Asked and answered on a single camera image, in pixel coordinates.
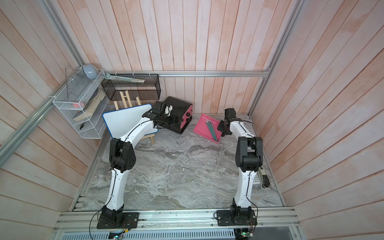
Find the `black drawer cabinet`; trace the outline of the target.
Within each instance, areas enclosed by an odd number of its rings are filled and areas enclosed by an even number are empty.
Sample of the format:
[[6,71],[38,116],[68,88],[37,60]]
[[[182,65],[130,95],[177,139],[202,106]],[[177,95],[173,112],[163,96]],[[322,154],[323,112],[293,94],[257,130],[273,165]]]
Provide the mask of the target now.
[[[192,105],[191,103],[185,102],[185,101],[177,99],[175,97],[167,97],[163,102],[173,106],[173,110],[172,110],[171,115],[170,115],[172,117],[174,115],[183,116],[185,114],[186,110],[188,109],[189,105]],[[168,128],[165,128],[165,129],[171,130],[171,131],[181,135],[185,131],[185,129],[187,128],[189,123],[186,123],[186,124],[182,123],[180,128],[174,125],[174,126],[170,126]]]

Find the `pink bottom drawer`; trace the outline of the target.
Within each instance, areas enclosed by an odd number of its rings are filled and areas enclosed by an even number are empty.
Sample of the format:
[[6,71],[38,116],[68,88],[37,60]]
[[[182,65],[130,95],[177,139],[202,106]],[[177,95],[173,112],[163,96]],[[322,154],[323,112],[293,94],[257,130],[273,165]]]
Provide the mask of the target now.
[[209,117],[205,114],[202,114],[198,123],[194,128],[194,133],[200,135],[201,137],[210,140],[216,144],[219,143],[221,139],[221,132],[218,131],[218,125],[220,121]]

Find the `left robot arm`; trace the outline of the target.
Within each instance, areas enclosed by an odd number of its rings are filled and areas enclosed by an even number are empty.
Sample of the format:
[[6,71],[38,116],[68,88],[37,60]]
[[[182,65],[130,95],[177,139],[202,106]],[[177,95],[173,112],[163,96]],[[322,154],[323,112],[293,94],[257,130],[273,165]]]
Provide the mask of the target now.
[[137,160],[137,143],[155,127],[179,127],[185,120],[182,115],[173,113],[171,107],[156,110],[150,105],[110,112],[104,120],[114,137],[110,142],[112,179],[105,209],[114,213],[124,208],[124,191],[128,175]]

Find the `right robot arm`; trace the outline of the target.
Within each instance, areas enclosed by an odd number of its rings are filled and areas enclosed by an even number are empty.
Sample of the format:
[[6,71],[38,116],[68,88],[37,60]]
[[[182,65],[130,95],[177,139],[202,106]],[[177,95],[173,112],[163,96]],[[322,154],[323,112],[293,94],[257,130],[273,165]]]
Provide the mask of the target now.
[[236,117],[225,117],[220,122],[218,130],[223,137],[234,135],[237,138],[235,162],[239,169],[239,180],[232,209],[235,214],[250,214],[253,205],[251,202],[253,182],[263,165],[263,140],[252,134],[243,121]]

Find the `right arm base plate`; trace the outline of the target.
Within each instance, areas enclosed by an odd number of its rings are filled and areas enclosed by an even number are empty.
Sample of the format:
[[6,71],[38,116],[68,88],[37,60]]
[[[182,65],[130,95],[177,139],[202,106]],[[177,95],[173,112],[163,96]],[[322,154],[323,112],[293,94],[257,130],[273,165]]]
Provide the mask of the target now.
[[214,213],[214,219],[221,227],[257,225],[257,217],[252,209],[218,210]]

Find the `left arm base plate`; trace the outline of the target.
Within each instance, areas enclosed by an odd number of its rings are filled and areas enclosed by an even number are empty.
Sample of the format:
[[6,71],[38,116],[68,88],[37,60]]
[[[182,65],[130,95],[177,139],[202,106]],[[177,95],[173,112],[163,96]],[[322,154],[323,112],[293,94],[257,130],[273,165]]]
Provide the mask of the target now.
[[136,229],[139,215],[138,212],[101,214],[97,229]]

